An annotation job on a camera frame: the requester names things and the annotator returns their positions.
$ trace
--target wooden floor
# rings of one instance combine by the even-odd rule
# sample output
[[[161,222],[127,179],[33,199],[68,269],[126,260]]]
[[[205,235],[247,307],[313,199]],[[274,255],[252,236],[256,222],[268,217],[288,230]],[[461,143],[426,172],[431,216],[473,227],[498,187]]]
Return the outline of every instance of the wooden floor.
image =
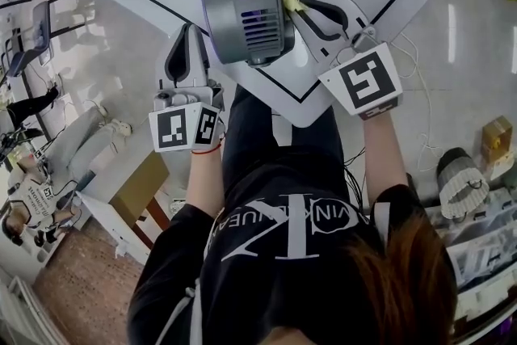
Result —
[[[129,299],[142,266],[115,259],[115,243],[94,219],[73,231],[40,273],[34,290],[72,344],[126,344]]]

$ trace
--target gray fan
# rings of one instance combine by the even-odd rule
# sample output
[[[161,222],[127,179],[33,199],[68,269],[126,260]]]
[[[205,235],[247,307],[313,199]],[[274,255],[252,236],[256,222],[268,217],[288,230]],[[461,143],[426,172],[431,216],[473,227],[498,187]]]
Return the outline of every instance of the gray fan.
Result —
[[[202,0],[213,47],[223,64],[267,66],[289,52],[294,30],[282,0]]]

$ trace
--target black t-shirt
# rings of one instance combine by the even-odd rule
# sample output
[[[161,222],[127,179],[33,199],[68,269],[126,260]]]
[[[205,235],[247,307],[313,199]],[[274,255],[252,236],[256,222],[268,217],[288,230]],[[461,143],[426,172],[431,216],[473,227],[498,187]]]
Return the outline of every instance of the black t-shirt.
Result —
[[[217,223],[185,205],[142,272],[129,309],[129,342],[156,343],[199,278],[203,343],[257,344],[275,326],[296,327],[318,345],[345,343],[354,338],[351,330],[362,343],[377,343],[372,306],[345,249],[361,238],[381,252],[377,227],[387,233],[422,207],[407,186],[392,187],[377,200],[392,207],[376,227],[377,215],[369,222],[350,205],[346,186],[342,167],[331,160],[285,154],[229,189]],[[172,318],[162,343],[189,343],[193,303]]]

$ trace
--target tiled floor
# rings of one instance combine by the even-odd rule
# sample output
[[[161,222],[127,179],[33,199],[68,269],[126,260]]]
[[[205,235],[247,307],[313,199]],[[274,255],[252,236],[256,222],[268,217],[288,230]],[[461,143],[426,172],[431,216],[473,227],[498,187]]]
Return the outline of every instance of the tiled floor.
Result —
[[[16,9],[19,22],[27,22],[36,2]],[[60,36],[53,44],[56,56],[46,69],[61,74],[69,95],[45,115],[45,123],[56,133],[65,122],[64,113],[70,122],[74,111],[81,113],[93,105],[88,101],[91,99],[102,100],[113,116],[138,125],[152,107],[155,57],[166,35],[112,0],[74,2],[65,2],[54,11],[59,22],[68,22],[69,11],[77,5],[93,21],[86,28]],[[516,2],[430,0],[404,33],[418,47],[422,75],[430,90],[432,145],[443,149],[461,146],[475,155],[483,124],[505,115],[517,125],[517,75],[511,73],[517,66]],[[395,43],[414,53],[401,36]],[[409,74],[412,61],[398,51],[393,55],[399,73]],[[45,72],[35,67],[40,74]],[[36,93],[43,92],[41,80],[31,70],[28,75]],[[211,76],[223,83],[229,107],[235,85],[220,73]],[[437,160],[426,150],[417,168],[421,134],[428,133],[430,109],[418,76],[403,79],[402,85],[404,102],[393,111],[393,119],[406,169],[414,176],[420,196],[433,196],[437,188],[432,167]],[[339,106],[335,112],[345,156],[351,158],[363,147],[361,121]],[[273,122],[279,140],[288,142],[288,122],[278,116]],[[186,160],[174,164],[181,178],[175,183],[177,187],[186,184]],[[354,162],[352,171],[362,181],[362,158]],[[126,259],[114,261],[112,253],[113,249],[96,236],[73,234],[36,284],[44,303],[59,315],[78,343],[124,342],[124,310],[139,268]],[[73,295],[67,292],[80,292],[82,303],[72,303]],[[104,336],[108,327],[113,334],[110,338]]]
[[[142,267],[133,259],[115,259],[113,246],[91,219],[81,232],[68,235],[34,284],[74,345],[127,343],[126,312]]]

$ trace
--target white marker cube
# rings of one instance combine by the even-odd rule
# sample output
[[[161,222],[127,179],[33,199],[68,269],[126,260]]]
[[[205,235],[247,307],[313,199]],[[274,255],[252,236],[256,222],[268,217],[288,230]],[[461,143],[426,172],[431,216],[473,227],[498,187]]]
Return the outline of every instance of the white marker cube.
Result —
[[[402,94],[386,43],[358,53],[319,79],[351,115],[359,114],[364,120],[396,107]]]
[[[149,114],[154,150],[210,149],[216,137],[219,110],[206,103],[168,107]]]

